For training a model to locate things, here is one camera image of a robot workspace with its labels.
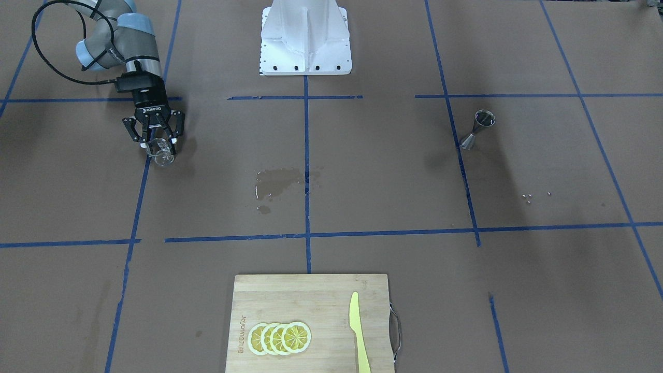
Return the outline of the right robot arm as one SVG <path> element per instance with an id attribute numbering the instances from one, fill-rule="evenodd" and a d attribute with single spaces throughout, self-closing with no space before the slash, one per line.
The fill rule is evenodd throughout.
<path id="1" fill-rule="evenodd" d="M 145 151 L 157 146 L 175 156 L 184 114 L 169 106 L 151 19 L 138 13 L 133 1 L 78 1 L 70 6 L 95 21 L 90 36 L 75 48 L 81 70 L 123 66 L 125 72 L 113 85 L 116 92 L 132 96 L 134 114 L 122 120 L 129 136 Z"/>

